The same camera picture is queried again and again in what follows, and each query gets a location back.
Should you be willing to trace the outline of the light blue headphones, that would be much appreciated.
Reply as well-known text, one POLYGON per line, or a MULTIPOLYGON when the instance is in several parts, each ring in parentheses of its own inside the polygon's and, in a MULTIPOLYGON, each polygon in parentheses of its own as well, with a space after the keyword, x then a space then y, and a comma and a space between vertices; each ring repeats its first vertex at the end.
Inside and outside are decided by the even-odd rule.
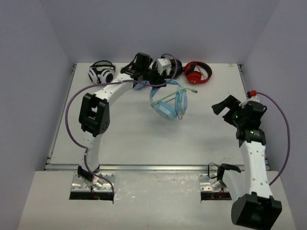
POLYGON ((183 119, 188 106, 187 91, 181 83, 176 80, 171 80, 169 85, 174 85, 177 90, 173 93, 154 101, 154 96, 159 91, 159 88, 152 88, 149 93, 151 107, 163 118, 168 120, 174 120, 178 118, 183 119))

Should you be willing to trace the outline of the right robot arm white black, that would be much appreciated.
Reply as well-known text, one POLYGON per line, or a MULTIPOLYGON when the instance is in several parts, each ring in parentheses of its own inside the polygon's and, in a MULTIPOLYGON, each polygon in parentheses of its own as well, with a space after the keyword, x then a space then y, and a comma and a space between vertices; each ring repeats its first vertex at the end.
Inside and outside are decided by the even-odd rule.
POLYGON ((282 212, 282 203, 274 199, 265 164, 266 137, 261 130, 261 118, 267 107, 256 94, 244 102, 232 95, 212 105, 223 119, 236 128, 236 139, 243 157, 244 171, 223 163, 217 170, 217 181, 227 187, 233 201, 231 221, 234 225, 254 230, 270 230, 282 212))

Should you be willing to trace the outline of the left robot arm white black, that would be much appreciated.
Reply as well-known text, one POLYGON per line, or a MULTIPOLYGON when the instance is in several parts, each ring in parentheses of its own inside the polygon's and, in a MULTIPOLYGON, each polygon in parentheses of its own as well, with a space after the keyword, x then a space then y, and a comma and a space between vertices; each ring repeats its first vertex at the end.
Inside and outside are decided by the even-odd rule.
POLYGON ((137 53, 134 60, 120 70, 120 73, 102 90, 83 96, 79 123, 84 132, 85 154, 78 166, 78 175, 88 182, 94 179, 99 168, 98 155, 102 134, 110 125, 110 107, 125 92, 146 81, 150 86, 165 86, 165 72, 171 67, 171 61, 162 57, 152 64, 152 58, 137 53))

